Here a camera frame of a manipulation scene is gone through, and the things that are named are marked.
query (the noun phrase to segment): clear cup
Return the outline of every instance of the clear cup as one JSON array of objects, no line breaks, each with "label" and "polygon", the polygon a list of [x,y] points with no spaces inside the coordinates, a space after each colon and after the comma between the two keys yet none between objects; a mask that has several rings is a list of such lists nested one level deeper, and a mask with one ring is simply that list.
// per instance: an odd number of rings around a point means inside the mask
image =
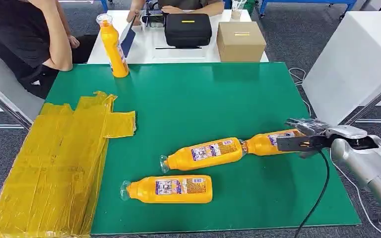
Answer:
[{"label": "clear cup", "polygon": [[130,199],[130,196],[129,196],[129,193],[127,192],[127,187],[130,185],[130,181],[128,180],[125,180],[122,185],[121,185],[121,199],[123,201],[126,201],[128,199]]},{"label": "clear cup", "polygon": [[232,0],[231,19],[230,21],[240,21],[242,10],[245,6],[246,0]]},{"label": "clear cup", "polygon": [[96,21],[100,26],[109,26],[112,24],[113,17],[107,13],[103,13],[96,17]]}]

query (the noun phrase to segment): gray carpet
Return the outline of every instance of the gray carpet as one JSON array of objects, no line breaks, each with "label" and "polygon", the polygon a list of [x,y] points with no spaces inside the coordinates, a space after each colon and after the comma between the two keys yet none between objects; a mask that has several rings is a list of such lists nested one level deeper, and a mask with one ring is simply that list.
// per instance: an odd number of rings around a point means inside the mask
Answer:
[{"label": "gray carpet", "polygon": [[[130,0],[114,0],[110,9],[128,9]],[[99,2],[89,3],[64,3],[63,7],[71,24],[74,35],[96,34],[98,25],[95,17],[102,13]],[[269,3],[266,16],[259,20],[255,10],[252,19],[257,21],[267,41],[267,55],[270,61],[284,61],[288,67],[300,67],[308,71],[316,58],[319,56],[328,39],[339,24],[338,16],[345,7],[336,4],[329,8],[326,4],[300,4],[300,3]],[[381,108],[376,108],[370,113],[370,118],[381,118]],[[11,121],[0,114],[0,121]],[[381,137],[381,124],[356,124],[360,128]],[[0,131],[0,186],[4,181],[19,147],[25,137],[25,131],[9,130]],[[303,228],[301,238],[381,238],[381,234],[375,231],[367,222],[356,190],[344,178],[342,181],[346,187],[353,205],[362,220],[363,225],[347,227],[314,227]],[[362,189],[362,199],[372,219],[381,216],[381,208],[373,196]],[[294,235],[294,229],[256,230],[256,231],[227,231],[206,232],[191,234],[168,234],[168,235],[128,235],[120,237],[138,238],[234,238],[234,237],[257,237],[257,238],[287,238]]]}]

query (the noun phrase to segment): orange bottle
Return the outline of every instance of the orange bottle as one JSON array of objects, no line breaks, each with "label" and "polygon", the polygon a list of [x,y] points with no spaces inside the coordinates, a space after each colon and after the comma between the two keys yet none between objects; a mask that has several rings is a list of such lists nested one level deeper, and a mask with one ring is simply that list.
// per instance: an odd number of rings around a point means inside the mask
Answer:
[{"label": "orange bottle", "polygon": [[137,182],[124,181],[122,200],[145,203],[208,203],[212,200],[212,181],[207,175],[147,177]]},{"label": "orange bottle", "polygon": [[254,137],[246,141],[249,154],[255,154],[259,156],[263,155],[276,155],[289,152],[283,152],[278,150],[277,137],[281,136],[303,136],[297,129],[282,130],[265,134],[257,134]]},{"label": "orange bottle", "polygon": [[112,16],[100,14],[96,20],[100,25],[101,39],[110,60],[113,76],[116,78],[126,77],[129,74],[129,68],[121,48],[119,33],[112,25]]},{"label": "orange bottle", "polygon": [[243,141],[235,137],[214,140],[199,145],[184,147],[176,153],[160,157],[161,170],[196,170],[240,160],[245,154],[275,155],[284,154],[278,150],[277,137],[300,136],[297,129],[282,130],[266,134],[257,134]]},{"label": "orange bottle", "polygon": [[196,170],[241,159],[245,154],[241,146],[243,141],[235,137],[214,140],[199,145],[184,147],[173,155],[160,158],[161,170]]}]

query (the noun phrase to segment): green table surface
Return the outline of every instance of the green table surface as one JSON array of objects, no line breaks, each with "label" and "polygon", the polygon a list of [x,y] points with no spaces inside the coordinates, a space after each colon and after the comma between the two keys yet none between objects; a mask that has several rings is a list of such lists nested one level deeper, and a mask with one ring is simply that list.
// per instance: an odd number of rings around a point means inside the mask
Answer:
[{"label": "green table surface", "polygon": [[[297,153],[241,160],[167,175],[210,175],[207,204],[122,201],[124,180],[162,176],[160,155],[184,146],[288,129],[287,118],[308,112],[284,63],[132,64],[126,78],[108,65],[60,72],[47,102],[70,103],[101,90],[118,96],[115,112],[136,111],[133,137],[110,139],[92,234],[194,232],[296,227],[316,202],[326,177],[320,155]],[[360,220],[334,167],[307,226]]]}]

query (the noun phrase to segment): yellow tape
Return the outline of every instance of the yellow tape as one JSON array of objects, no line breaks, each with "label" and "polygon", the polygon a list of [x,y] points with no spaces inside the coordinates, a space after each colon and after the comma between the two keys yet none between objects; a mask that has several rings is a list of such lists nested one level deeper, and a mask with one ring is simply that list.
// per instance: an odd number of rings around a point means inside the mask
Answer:
[{"label": "yellow tape", "polygon": [[234,35],[235,36],[250,36],[251,33],[250,32],[235,32]]},{"label": "yellow tape", "polygon": [[107,138],[135,131],[135,112],[112,113],[115,98],[43,106],[0,192],[0,237],[89,236]]}]

